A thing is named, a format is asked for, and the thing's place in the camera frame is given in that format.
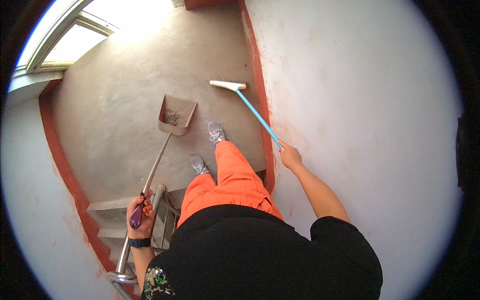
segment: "orange pants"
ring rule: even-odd
[[[215,157],[218,185],[210,174],[195,177],[185,192],[177,227],[199,210],[221,204],[253,207],[283,221],[262,180],[234,144],[218,142]]]

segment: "black watch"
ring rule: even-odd
[[[150,239],[128,239],[130,247],[142,248],[150,246]]]

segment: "sneaker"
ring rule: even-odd
[[[210,171],[205,166],[204,160],[200,156],[198,155],[192,156],[192,159],[190,160],[190,162],[192,163],[192,167],[195,169],[196,175],[210,173]]]
[[[215,145],[220,141],[227,140],[223,132],[222,124],[220,124],[219,121],[210,121],[208,123],[208,132],[210,133],[210,140],[215,142]]]

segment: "concrete floor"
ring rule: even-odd
[[[60,141],[72,171],[92,203],[136,196],[166,137],[157,127],[165,93],[198,101],[183,136],[172,136],[152,186],[188,186],[190,158],[200,155],[216,175],[207,123],[219,120],[227,138],[255,171],[264,169],[260,123],[232,91],[208,79],[248,82],[252,71],[234,5],[186,11],[138,31],[117,32],[99,43],[63,77],[53,105]]]

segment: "black shirt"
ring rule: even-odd
[[[205,208],[151,261],[142,299],[379,298],[380,263],[355,226],[328,216],[310,233],[251,207]]]

